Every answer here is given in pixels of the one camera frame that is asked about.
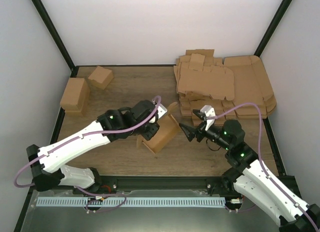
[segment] white wall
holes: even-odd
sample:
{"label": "white wall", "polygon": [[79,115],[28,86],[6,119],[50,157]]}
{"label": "white wall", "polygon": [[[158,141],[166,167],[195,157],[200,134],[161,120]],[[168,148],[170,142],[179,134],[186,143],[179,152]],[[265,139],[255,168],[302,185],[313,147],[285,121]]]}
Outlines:
{"label": "white wall", "polygon": [[42,0],[76,65],[253,54],[281,0]]}
{"label": "white wall", "polygon": [[[27,189],[13,186],[26,147],[47,145],[70,75],[30,0],[0,0],[0,225],[13,231]],[[31,172],[20,183],[31,181]]]}
{"label": "white wall", "polygon": [[293,0],[262,54],[277,99],[270,116],[285,168],[320,205],[320,0]]}

